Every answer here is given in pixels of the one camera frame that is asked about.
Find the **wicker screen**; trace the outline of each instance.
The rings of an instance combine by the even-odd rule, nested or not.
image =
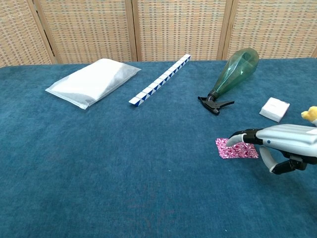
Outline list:
[[[40,32],[26,0],[0,1],[0,28],[0,67],[52,63],[53,55],[41,35],[44,32]]]
[[[59,63],[132,60],[125,0],[35,3]]]
[[[135,0],[138,60],[215,60],[226,0]]]
[[[311,57],[317,46],[317,0],[240,0],[229,40],[229,58],[252,47],[261,58]]]

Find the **blue table surface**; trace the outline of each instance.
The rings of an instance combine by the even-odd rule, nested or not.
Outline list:
[[[261,59],[215,116],[197,96],[225,63],[189,61],[135,107],[173,62],[127,62],[142,70],[86,110],[45,89],[87,64],[0,68],[1,237],[317,237],[317,166],[277,176],[215,144],[278,124],[270,97],[290,103],[280,124],[313,126],[317,59]]]

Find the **white plastic bag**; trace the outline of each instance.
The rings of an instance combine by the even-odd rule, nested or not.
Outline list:
[[[100,59],[55,82],[45,91],[86,109],[140,70],[111,59]]]

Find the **pink cloth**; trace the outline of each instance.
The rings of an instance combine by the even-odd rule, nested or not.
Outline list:
[[[231,158],[258,158],[259,155],[253,144],[244,142],[237,143],[231,147],[226,147],[226,138],[217,138],[216,145],[218,147],[219,155],[223,159]]]

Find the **robotic hand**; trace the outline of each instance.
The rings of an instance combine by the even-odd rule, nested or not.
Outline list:
[[[263,129],[237,131],[229,138],[226,146],[239,142],[261,145],[262,160],[269,171],[276,175],[305,170],[307,164],[317,164],[316,127],[280,124]],[[279,150],[289,160],[276,162],[268,147]]]

